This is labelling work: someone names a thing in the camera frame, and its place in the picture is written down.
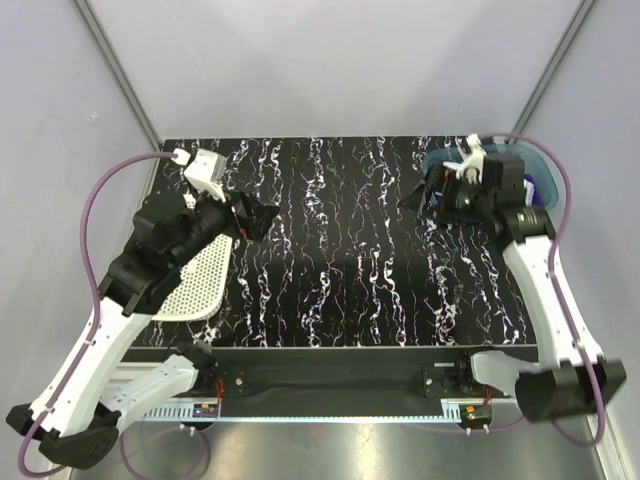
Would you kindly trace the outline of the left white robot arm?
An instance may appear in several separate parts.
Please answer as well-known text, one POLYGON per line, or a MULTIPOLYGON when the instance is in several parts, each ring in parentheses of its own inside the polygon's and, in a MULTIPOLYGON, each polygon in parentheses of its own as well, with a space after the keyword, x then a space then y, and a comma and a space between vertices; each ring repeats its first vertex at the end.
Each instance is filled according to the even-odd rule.
POLYGON ((7 424, 25 441, 37 440, 40 453, 59 469, 87 470, 152 408, 185 392, 208 394, 217 363, 203 343, 178 348, 112 393, 105 387, 132 342, 180 285, 182 268, 220 236, 262 241, 279 212, 245 192, 222 199, 203 192, 193 207, 145 201, 64 366, 38 399, 11 408, 7 424))

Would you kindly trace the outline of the light blue towel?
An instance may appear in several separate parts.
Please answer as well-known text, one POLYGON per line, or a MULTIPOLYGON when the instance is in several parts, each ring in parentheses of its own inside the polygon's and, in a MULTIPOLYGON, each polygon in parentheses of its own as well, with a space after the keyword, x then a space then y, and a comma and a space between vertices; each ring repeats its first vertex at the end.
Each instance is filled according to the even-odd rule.
POLYGON ((525 189, 525 205, 532 206, 534 203, 535 185, 527 179, 523 180, 525 189))

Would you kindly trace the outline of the purple towel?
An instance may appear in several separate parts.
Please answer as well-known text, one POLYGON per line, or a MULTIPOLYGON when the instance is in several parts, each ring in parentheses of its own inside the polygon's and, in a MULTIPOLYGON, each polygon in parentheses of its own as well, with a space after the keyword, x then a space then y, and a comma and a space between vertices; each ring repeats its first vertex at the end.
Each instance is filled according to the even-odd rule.
POLYGON ((524 179, 529 180, 530 182, 532 182, 535 185, 534 203, 533 203, 532 206, 541 206, 541 207, 543 207, 544 206, 544 200, 543 200, 543 198, 541 196, 540 190, 539 190, 539 188, 538 188, 538 186, 537 186, 537 184, 535 182, 535 179, 529 174, 526 174, 524 176, 523 180, 524 179))

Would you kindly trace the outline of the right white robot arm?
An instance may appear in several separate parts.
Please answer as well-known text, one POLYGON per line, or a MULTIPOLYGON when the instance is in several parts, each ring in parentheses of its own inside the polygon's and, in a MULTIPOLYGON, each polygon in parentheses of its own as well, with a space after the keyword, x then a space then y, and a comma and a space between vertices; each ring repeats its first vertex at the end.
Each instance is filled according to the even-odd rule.
POLYGON ((534 329, 536 362, 499 350, 472 353, 454 371, 457 390, 470 397, 498 390, 530 422, 601 415, 626 370, 606 359, 582 318, 561 265, 560 235, 546 209, 527 201, 524 160, 480 153, 471 162, 432 163, 399 205, 439 225, 479 224, 514 277, 534 329))

